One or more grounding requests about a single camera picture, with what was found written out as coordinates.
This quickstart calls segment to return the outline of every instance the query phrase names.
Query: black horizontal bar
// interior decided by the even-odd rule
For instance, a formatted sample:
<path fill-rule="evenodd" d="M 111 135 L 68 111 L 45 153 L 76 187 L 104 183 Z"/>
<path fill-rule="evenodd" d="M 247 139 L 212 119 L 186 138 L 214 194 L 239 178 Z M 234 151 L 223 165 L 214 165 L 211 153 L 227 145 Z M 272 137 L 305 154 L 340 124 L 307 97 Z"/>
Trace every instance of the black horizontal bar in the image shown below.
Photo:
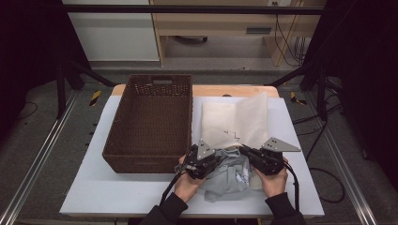
<path fill-rule="evenodd" d="M 241 7 L 241 6 L 161 6 L 161 5 L 69 5 L 44 6 L 67 12 L 91 13 L 209 13 L 209 14 L 278 14 L 323 15 L 331 12 L 322 7 Z"/>

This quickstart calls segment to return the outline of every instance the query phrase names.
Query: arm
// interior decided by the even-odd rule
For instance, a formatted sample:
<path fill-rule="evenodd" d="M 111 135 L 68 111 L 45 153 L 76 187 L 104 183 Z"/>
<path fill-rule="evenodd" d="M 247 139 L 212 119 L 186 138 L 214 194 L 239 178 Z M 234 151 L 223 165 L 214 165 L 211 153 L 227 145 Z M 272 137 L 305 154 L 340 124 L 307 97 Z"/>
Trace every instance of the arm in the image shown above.
<path fill-rule="evenodd" d="M 254 170 L 261 179 L 264 193 L 268 197 L 266 203 L 274 215 L 271 225 L 306 224 L 302 214 L 293 208 L 287 198 L 287 193 L 284 192 L 287 181 L 286 168 L 283 168 L 283 170 L 276 175 L 264 175 L 257 169 Z"/>
<path fill-rule="evenodd" d="M 179 159 L 182 164 L 185 157 Z M 188 209 L 186 204 L 195 194 L 197 189 L 205 182 L 203 180 L 193 180 L 187 173 L 183 173 L 175 184 L 175 192 L 172 193 L 164 204 L 155 205 L 148 215 L 143 219 L 140 225 L 176 224 L 181 213 Z"/>

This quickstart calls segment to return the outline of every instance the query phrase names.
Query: person's right hand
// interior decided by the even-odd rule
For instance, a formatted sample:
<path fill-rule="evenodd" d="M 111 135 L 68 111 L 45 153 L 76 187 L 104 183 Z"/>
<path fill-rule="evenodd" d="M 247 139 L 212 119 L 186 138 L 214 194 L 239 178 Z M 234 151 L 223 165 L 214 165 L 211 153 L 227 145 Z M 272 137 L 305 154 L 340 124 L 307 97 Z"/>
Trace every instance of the person's right hand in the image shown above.
<path fill-rule="evenodd" d="M 284 193 L 287 181 L 287 171 L 285 167 L 276 175 L 265 175 L 255 168 L 254 170 L 260 177 L 264 193 L 266 193 L 268 198 Z"/>

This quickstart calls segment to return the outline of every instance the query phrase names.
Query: aluminum floor strip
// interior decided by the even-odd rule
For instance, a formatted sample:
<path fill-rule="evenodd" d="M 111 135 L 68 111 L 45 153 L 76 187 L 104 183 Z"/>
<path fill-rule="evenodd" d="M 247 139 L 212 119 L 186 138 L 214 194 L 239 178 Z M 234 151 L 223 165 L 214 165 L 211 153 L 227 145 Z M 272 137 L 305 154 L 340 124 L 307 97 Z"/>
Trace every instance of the aluminum floor strip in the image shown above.
<path fill-rule="evenodd" d="M 25 203 L 33 185 L 35 185 L 36 180 L 40 174 L 44 163 L 46 162 L 47 157 L 50 155 L 53 150 L 54 144 L 61 133 L 66 121 L 69 118 L 70 112 L 73 109 L 76 98 L 79 96 L 79 91 L 72 90 L 70 93 L 70 97 L 67 102 L 67 108 L 65 109 L 62 117 L 55 121 L 52 130 L 47 136 L 46 141 L 41 146 L 38 151 L 38 155 L 33 161 L 29 171 L 26 173 L 25 178 L 21 182 L 17 192 L 9 203 L 6 211 L 0 217 L 0 225 L 11 225 L 14 223 L 18 214 L 20 213 L 23 204 Z"/>
<path fill-rule="evenodd" d="M 316 111 L 316 100 L 314 94 L 310 94 L 308 92 L 304 92 L 304 96 L 309 102 L 311 109 L 313 110 L 314 114 L 317 114 Z M 322 127 L 323 124 L 318 117 L 319 125 Z M 337 143 L 334 141 L 333 136 L 331 135 L 330 130 L 328 127 L 325 128 L 325 142 L 326 145 L 329 147 L 329 152 L 331 158 L 333 159 L 334 165 L 340 176 L 342 177 L 345 189 L 351 198 L 351 201 L 355 207 L 355 210 L 358 213 L 360 221 L 363 225 L 376 225 L 377 221 L 375 220 L 375 216 L 369 207 L 369 204 L 366 202 L 365 197 L 363 196 L 362 191 L 354 178 L 354 175 L 349 170 L 343 156 L 339 150 Z"/>

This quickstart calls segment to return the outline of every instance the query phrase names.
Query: black sleeve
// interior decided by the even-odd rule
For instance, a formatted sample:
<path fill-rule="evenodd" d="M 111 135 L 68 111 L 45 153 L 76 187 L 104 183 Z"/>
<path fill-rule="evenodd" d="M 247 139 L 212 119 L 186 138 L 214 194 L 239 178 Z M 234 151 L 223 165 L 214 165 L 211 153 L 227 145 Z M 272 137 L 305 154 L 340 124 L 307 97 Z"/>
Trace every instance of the black sleeve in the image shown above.
<path fill-rule="evenodd" d="M 271 225 L 304 225 L 306 224 L 304 217 L 296 211 L 289 199 L 287 193 L 279 194 L 266 200 L 272 211 L 274 219 Z"/>
<path fill-rule="evenodd" d="M 140 225 L 175 225 L 181 213 L 186 209 L 188 205 L 172 193 L 161 206 L 155 205 Z"/>

